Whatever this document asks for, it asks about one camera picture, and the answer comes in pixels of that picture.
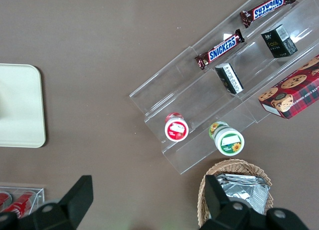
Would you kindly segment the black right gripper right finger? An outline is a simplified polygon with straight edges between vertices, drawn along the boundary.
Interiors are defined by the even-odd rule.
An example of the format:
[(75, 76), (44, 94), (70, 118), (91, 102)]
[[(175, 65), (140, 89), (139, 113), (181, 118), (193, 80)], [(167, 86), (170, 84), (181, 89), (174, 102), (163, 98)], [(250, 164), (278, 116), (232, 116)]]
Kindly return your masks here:
[(292, 211), (272, 208), (266, 215), (244, 203), (230, 201), (214, 175), (205, 176), (205, 197), (211, 214), (201, 230), (307, 230)]

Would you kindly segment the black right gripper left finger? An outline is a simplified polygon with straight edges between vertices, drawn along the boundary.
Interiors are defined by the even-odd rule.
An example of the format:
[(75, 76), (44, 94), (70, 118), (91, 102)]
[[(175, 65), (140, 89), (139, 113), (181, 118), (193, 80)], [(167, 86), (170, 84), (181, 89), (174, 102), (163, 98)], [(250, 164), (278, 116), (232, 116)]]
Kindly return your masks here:
[(75, 230), (93, 203), (91, 175), (83, 175), (58, 203), (48, 203), (32, 214), (17, 218), (15, 213), (0, 214), (2, 230)]

